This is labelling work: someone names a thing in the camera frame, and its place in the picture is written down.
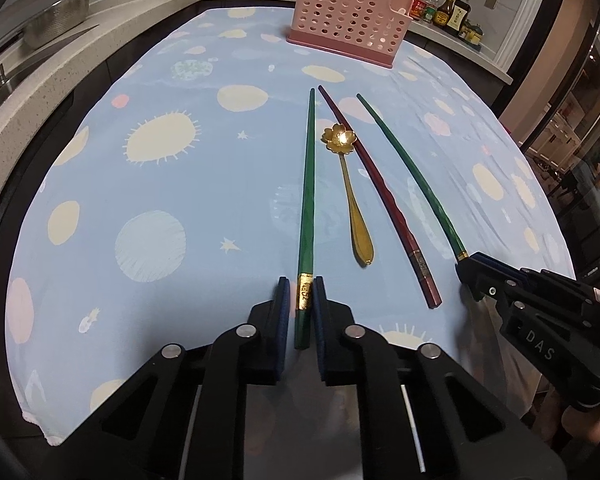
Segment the right hand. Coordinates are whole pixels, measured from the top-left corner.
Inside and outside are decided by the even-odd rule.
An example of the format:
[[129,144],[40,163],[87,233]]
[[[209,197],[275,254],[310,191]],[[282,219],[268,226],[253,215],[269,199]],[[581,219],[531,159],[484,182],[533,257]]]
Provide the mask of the right hand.
[[571,437],[598,445],[600,443],[600,408],[590,412],[567,408],[562,414],[562,426]]

